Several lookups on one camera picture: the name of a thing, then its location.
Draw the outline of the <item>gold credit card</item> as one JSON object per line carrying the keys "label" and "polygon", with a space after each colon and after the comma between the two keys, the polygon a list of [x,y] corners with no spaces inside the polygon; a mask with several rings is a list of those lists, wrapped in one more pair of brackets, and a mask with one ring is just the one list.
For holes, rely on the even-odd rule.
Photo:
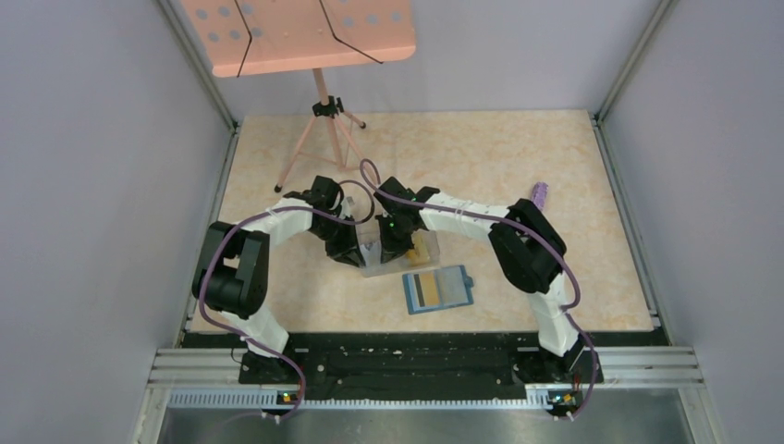
{"label": "gold credit card", "polygon": [[432,256],[427,242],[422,239],[415,240],[413,247],[407,251],[407,258],[412,267],[429,265],[432,262]]}
{"label": "gold credit card", "polygon": [[441,305],[437,279],[434,272],[415,274],[412,277],[414,299],[419,309],[430,309]]}

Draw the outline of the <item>clear plastic box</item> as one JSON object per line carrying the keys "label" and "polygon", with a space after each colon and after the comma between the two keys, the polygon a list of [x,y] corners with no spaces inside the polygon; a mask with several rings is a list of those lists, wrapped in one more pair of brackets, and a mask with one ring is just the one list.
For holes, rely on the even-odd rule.
{"label": "clear plastic box", "polygon": [[412,247],[404,253],[384,250],[378,229],[360,231],[358,234],[365,266],[360,268],[365,278],[410,272],[439,264],[440,247],[434,232],[419,230],[411,237]]}

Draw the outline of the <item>blue card holder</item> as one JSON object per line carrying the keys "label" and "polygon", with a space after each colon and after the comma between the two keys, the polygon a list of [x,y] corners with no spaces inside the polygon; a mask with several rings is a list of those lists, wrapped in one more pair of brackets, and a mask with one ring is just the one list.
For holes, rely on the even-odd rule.
{"label": "blue card holder", "polygon": [[[412,277],[415,274],[434,272],[441,299],[441,305],[430,309],[419,309],[414,299]],[[406,273],[402,275],[402,285],[405,294],[408,313],[418,315],[435,311],[442,311],[474,304],[472,289],[473,278],[467,273],[464,265],[451,265],[447,267],[426,271]]]}

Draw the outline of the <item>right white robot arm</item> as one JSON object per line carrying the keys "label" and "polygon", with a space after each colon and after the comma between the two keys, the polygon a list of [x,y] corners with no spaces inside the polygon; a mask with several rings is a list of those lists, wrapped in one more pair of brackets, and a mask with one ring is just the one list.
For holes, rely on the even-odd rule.
{"label": "right white robot arm", "polygon": [[572,349],[578,332],[563,309],[568,302],[566,244],[534,202],[481,204],[433,187],[414,192],[394,177],[377,188],[374,197],[392,217],[398,237],[423,229],[489,244],[504,277],[528,296],[539,344],[546,350],[542,356],[545,374],[566,381],[579,370],[580,359]]}

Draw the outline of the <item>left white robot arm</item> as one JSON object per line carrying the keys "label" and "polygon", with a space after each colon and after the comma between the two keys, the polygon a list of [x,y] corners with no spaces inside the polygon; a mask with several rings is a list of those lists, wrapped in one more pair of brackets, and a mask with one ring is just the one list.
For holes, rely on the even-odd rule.
{"label": "left white robot arm", "polygon": [[206,231],[191,287],[200,315],[261,355],[262,371],[275,382],[293,377],[297,359],[285,350],[288,332],[264,303],[270,253],[289,238],[310,232],[324,242],[330,259],[364,267],[359,223],[344,199],[340,183],[318,176],[310,189],[285,194],[259,215],[236,224],[216,221]]}

